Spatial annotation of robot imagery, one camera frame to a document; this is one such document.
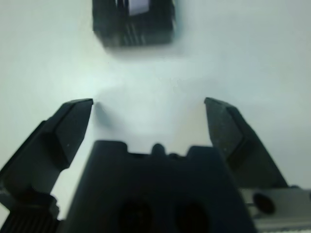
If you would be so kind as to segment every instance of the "white table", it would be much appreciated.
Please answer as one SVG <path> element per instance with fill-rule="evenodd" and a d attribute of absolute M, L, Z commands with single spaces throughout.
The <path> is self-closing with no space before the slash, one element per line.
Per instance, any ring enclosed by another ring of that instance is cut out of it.
<path fill-rule="evenodd" d="M 107 52 L 92 32 L 90 0 L 0 1 L 0 164 L 63 102 L 97 103 L 52 192 L 60 217 L 96 139 L 146 153 L 156 142 L 181 154 L 211 145 L 205 97 L 236 105 L 288 183 L 311 187 L 311 1 L 178 5 L 181 35 L 171 46 Z M 108 123 L 95 114 L 101 106 Z"/>

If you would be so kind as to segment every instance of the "black plastic part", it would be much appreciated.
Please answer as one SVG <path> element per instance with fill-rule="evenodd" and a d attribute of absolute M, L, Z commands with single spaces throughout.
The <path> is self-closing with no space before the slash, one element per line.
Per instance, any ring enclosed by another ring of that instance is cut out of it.
<path fill-rule="evenodd" d="M 0 172 L 1 204 L 10 211 L 42 208 L 57 216 L 50 192 L 83 141 L 92 105 L 92 99 L 64 103 L 34 130 Z"/>
<path fill-rule="evenodd" d="M 287 188 L 273 159 L 239 110 L 212 98 L 206 98 L 205 104 L 212 144 L 226 159 L 238 186 Z"/>
<path fill-rule="evenodd" d="M 0 233 L 54 233 L 59 225 L 50 213 L 27 209 L 11 212 Z"/>
<path fill-rule="evenodd" d="M 172 41 L 175 21 L 172 0 L 150 0 L 149 11 L 134 16 L 129 15 L 129 1 L 93 0 L 93 30 L 105 47 L 146 46 Z"/>
<path fill-rule="evenodd" d="M 216 149 L 192 147 L 180 160 L 159 144 L 151 155 L 137 156 L 125 143 L 98 141 L 60 229 L 85 232 L 256 230 Z"/>

